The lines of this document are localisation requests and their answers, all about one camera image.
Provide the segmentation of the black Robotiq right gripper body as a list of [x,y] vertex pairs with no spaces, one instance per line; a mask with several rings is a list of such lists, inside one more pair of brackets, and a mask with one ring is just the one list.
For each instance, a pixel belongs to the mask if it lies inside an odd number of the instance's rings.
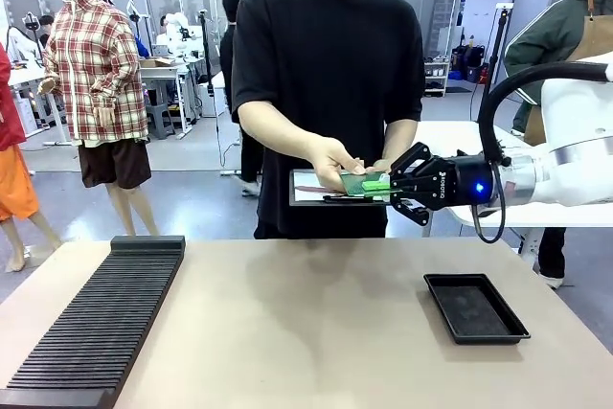
[[484,205],[494,191],[492,167],[482,155],[434,156],[415,167],[415,180],[415,200],[432,211]]

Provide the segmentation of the person's right hand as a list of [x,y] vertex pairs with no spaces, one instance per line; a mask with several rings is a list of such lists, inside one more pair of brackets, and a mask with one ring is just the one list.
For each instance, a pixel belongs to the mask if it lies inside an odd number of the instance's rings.
[[361,160],[352,157],[344,145],[330,137],[316,135],[307,145],[306,159],[312,165],[320,185],[335,192],[343,192],[343,171],[363,175],[366,169]]

